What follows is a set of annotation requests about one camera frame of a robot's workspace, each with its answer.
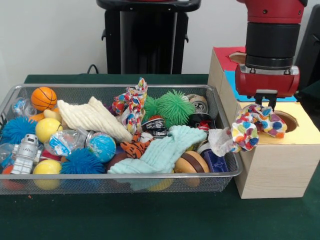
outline white robot toy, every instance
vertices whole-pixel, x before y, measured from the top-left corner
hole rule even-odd
[[[42,151],[38,149],[38,138],[27,134],[20,144],[14,145],[12,159],[14,161],[11,174],[30,174],[33,164],[39,162]]]

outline white wall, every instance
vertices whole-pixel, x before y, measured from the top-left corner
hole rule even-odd
[[[299,43],[318,3],[309,0]],[[0,101],[28,74],[85,73],[91,63],[106,73],[104,27],[104,10],[95,0],[0,0]],[[243,46],[246,27],[244,4],[202,0],[189,13],[183,73],[208,73],[212,46]]]

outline green spiky ball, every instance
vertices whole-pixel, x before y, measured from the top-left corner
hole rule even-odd
[[[157,101],[158,99],[153,98],[151,96],[146,97],[146,100],[144,103],[145,115],[143,118],[143,122],[147,122],[149,118],[158,114]]]
[[[184,93],[168,91],[157,100],[157,113],[165,119],[165,126],[185,125],[195,113],[195,106],[183,100]]]

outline orange basketball toy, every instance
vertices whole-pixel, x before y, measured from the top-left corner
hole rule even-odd
[[[57,95],[49,87],[38,87],[31,95],[31,103],[39,111],[52,109],[57,104]]]

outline tiger plush toy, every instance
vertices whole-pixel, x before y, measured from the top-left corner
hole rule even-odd
[[[125,151],[128,158],[131,159],[139,159],[145,153],[147,147],[153,141],[153,139],[147,142],[140,142],[141,133],[136,132],[133,135],[132,142],[124,141],[120,144],[121,148]]]

